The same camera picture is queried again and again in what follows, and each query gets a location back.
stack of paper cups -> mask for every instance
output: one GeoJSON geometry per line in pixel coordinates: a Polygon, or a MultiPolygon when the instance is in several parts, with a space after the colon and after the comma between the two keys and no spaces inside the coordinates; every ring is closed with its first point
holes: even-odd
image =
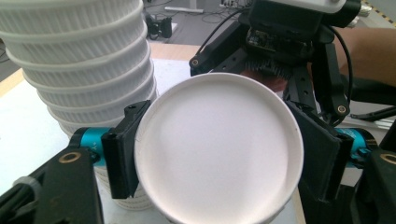
{"type": "MultiPolygon", "coordinates": [[[[141,0],[0,0],[0,38],[50,114],[70,137],[80,127],[115,127],[127,105],[155,100],[141,0]]],[[[106,169],[96,168],[109,189],[106,169]]],[[[116,201],[150,207],[136,197],[116,201]]]]}

cable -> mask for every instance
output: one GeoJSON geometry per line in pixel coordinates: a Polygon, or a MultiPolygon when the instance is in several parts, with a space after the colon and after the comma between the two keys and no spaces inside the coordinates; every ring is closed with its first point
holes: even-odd
{"type": "Polygon", "coordinates": [[[201,52],[201,50],[206,46],[207,42],[209,42],[210,38],[212,38],[212,36],[215,34],[215,32],[227,21],[229,20],[231,17],[233,17],[234,15],[241,13],[243,11],[248,10],[248,8],[242,8],[239,9],[237,11],[235,11],[234,13],[232,13],[230,16],[228,16],[226,19],[224,19],[224,21],[222,21],[214,30],[213,32],[207,37],[207,39],[204,41],[204,43],[202,44],[202,46],[197,50],[197,52],[195,53],[196,55],[199,54],[201,52]]]}
{"type": "MultiPolygon", "coordinates": [[[[6,50],[5,50],[5,49],[0,49],[0,50],[3,51],[3,53],[0,54],[0,58],[1,58],[1,57],[3,57],[3,55],[6,54],[6,50]]],[[[4,59],[3,61],[0,61],[0,63],[4,63],[4,62],[6,62],[6,61],[8,61],[8,60],[9,60],[9,58],[6,58],[6,59],[4,59]]]]}
{"type": "Polygon", "coordinates": [[[340,33],[338,33],[333,27],[329,26],[329,29],[337,36],[338,40],[341,43],[341,46],[343,47],[344,53],[346,54],[346,62],[347,62],[347,70],[348,70],[348,78],[349,78],[349,83],[348,83],[348,91],[347,91],[347,96],[346,100],[347,103],[350,104],[350,100],[352,98],[352,88],[353,88],[353,68],[352,68],[352,59],[350,58],[349,50],[347,49],[347,44],[343,37],[341,37],[340,33]]]}
{"type": "Polygon", "coordinates": [[[171,14],[171,15],[166,15],[166,14],[163,14],[164,12],[165,12],[165,11],[161,11],[161,12],[158,12],[157,14],[150,13],[150,15],[154,16],[155,19],[157,19],[158,16],[164,17],[164,18],[173,18],[173,17],[176,16],[178,13],[182,13],[182,12],[178,11],[178,12],[175,12],[175,13],[173,13],[173,14],[171,14]]]}
{"type": "Polygon", "coordinates": [[[29,187],[22,186],[20,190],[0,208],[0,223],[7,223],[15,211],[33,200],[33,192],[29,187]]]}
{"type": "Polygon", "coordinates": [[[201,21],[206,22],[206,23],[211,23],[211,24],[219,23],[227,17],[226,15],[224,15],[225,12],[226,12],[226,9],[224,9],[224,8],[221,8],[219,11],[206,12],[205,15],[201,18],[201,21]],[[209,18],[209,17],[214,17],[219,20],[218,21],[206,20],[206,18],[209,18]]]}

white table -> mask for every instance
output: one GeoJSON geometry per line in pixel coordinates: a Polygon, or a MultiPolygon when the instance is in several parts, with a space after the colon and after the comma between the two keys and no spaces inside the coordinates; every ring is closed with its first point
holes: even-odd
{"type": "Polygon", "coordinates": [[[190,7],[165,7],[167,11],[182,11],[182,12],[194,12],[194,13],[204,13],[203,9],[197,8],[197,1],[190,0],[190,7]]]}

human arm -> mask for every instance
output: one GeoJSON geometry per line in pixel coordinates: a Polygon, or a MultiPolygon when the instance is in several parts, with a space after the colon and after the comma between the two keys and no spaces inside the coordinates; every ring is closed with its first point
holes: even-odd
{"type": "MultiPolygon", "coordinates": [[[[349,50],[355,77],[396,87],[396,29],[337,29],[349,50]]],[[[334,40],[341,74],[347,75],[347,57],[334,40]]]]}

cup rim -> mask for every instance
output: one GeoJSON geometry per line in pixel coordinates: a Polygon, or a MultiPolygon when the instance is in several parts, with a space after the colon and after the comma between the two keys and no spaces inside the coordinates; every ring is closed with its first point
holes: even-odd
{"type": "Polygon", "coordinates": [[[150,49],[147,49],[146,55],[143,58],[142,61],[139,62],[139,64],[137,64],[136,66],[134,66],[131,70],[126,71],[125,73],[111,78],[107,81],[103,81],[103,82],[99,82],[99,83],[95,83],[92,85],[86,85],[86,86],[77,86],[77,87],[52,87],[52,86],[46,86],[46,85],[42,85],[39,83],[34,82],[32,79],[29,78],[29,76],[26,76],[26,74],[24,72],[23,73],[23,77],[26,79],[27,82],[29,82],[32,86],[34,86],[35,88],[39,89],[40,91],[45,91],[45,92],[56,92],[56,93],[80,93],[80,92],[85,92],[85,91],[95,91],[101,88],[105,88],[108,86],[111,86],[114,83],[117,83],[123,79],[125,79],[126,77],[128,77],[129,75],[131,75],[132,73],[136,72],[137,70],[141,69],[142,67],[145,66],[145,63],[151,63],[150,61],[150,49]]]}
{"type": "Polygon", "coordinates": [[[82,4],[96,2],[96,0],[32,0],[32,1],[15,1],[15,0],[0,0],[2,7],[17,8],[30,7],[30,8],[47,8],[47,7],[65,7],[65,6],[79,6],[82,4]]]}
{"type": "Polygon", "coordinates": [[[47,106],[49,106],[51,108],[57,109],[57,110],[61,110],[61,111],[65,111],[65,112],[75,112],[75,113],[91,112],[91,111],[103,109],[103,108],[106,108],[106,107],[111,107],[113,105],[118,104],[119,102],[122,102],[122,101],[130,98],[131,96],[135,95],[137,92],[141,91],[141,89],[144,88],[149,83],[149,80],[151,78],[154,79],[153,80],[154,84],[153,84],[151,93],[149,95],[152,95],[156,91],[155,87],[157,86],[157,80],[156,80],[156,78],[154,76],[154,66],[152,65],[151,67],[152,67],[152,73],[150,72],[149,77],[146,78],[146,80],[142,84],[140,84],[136,89],[134,89],[134,91],[131,91],[128,94],[123,95],[122,97],[120,97],[120,98],[118,98],[116,100],[113,100],[113,101],[110,101],[110,102],[107,102],[107,103],[104,103],[104,104],[100,104],[100,105],[79,106],[79,107],[56,105],[56,104],[53,104],[53,103],[47,101],[46,99],[44,99],[40,95],[39,91],[37,92],[37,95],[38,95],[38,97],[40,97],[41,101],[45,105],[47,105],[47,106]]]}
{"type": "Polygon", "coordinates": [[[103,55],[101,57],[85,60],[78,63],[60,63],[60,64],[49,64],[49,63],[30,63],[23,61],[21,59],[16,58],[7,48],[7,56],[8,58],[19,65],[21,68],[31,69],[35,71],[76,71],[76,70],[83,70],[92,67],[98,67],[105,63],[112,63],[117,60],[119,57],[122,57],[125,53],[128,53],[131,49],[135,48],[142,39],[146,40],[148,28],[145,25],[142,34],[134,41],[131,42],[125,48],[116,51],[114,53],[110,53],[107,55],[103,55]]]}
{"type": "Polygon", "coordinates": [[[48,108],[48,111],[49,111],[50,115],[51,115],[54,119],[56,119],[58,122],[61,122],[61,123],[64,124],[64,125],[68,125],[68,126],[91,127],[92,125],[106,125],[106,124],[108,124],[108,123],[112,123],[112,122],[114,122],[114,121],[116,121],[116,120],[118,120],[118,119],[122,119],[122,118],[124,117],[124,116],[122,115],[122,116],[120,116],[120,117],[118,117],[118,118],[110,119],[110,120],[104,120],[104,121],[101,121],[101,122],[83,123],[83,122],[71,122],[71,121],[68,121],[68,120],[61,119],[61,118],[59,118],[57,115],[53,114],[53,112],[52,112],[49,108],[48,108]]]}

